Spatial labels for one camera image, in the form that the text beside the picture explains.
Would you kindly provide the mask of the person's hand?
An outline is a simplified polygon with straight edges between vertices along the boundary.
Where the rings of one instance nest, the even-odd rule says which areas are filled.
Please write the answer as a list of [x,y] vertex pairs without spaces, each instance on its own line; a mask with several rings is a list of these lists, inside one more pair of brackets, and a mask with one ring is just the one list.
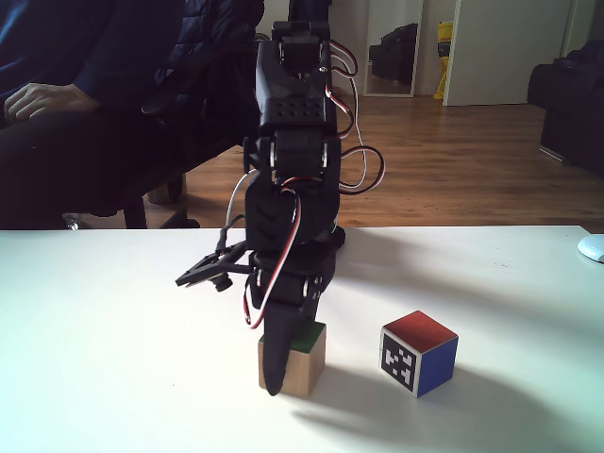
[[45,113],[93,111],[100,103],[75,84],[50,85],[29,83],[12,94],[4,104],[8,122],[25,121]]

